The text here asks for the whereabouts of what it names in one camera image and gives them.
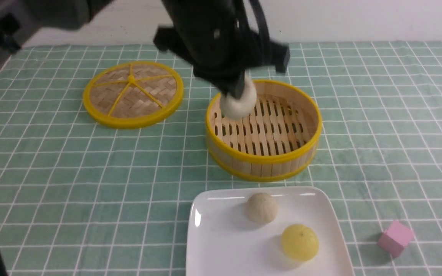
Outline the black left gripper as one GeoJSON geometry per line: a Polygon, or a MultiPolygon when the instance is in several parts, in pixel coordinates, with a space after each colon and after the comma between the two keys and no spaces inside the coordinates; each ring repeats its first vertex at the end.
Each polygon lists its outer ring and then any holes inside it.
{"type": "Polygon", "coordinates": [[[224,96],[241,99],[248,69],[274,66],[277,73],[286,72],[289,46],[270,38],[260,1],[249,1],[256,31],[242,0],[163,0],[162,4],[173,25],[157,28],[154,45],[184,59],[197,77],[224,96]]]}

